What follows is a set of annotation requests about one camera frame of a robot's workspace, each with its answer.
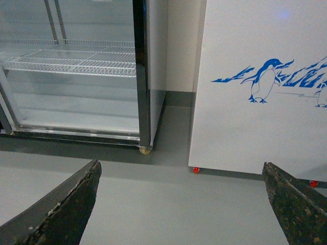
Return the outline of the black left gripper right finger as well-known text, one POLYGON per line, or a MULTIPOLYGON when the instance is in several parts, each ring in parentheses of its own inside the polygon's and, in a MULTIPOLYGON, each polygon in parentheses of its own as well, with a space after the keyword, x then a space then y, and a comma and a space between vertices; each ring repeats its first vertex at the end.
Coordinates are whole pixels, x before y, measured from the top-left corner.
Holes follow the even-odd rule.
POLYGON ((326 196, 271 162, 263 179, 272 210, 289 244, 326 244, 326 196))

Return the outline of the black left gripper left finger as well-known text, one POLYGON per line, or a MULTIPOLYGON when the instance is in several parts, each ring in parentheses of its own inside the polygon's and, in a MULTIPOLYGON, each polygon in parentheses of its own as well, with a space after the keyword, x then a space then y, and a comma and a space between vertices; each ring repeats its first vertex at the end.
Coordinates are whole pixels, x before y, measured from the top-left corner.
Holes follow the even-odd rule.
POLYGON ((1 225, 1 244, 79 244, 94 208, 101 163, 93 160, 1 225))

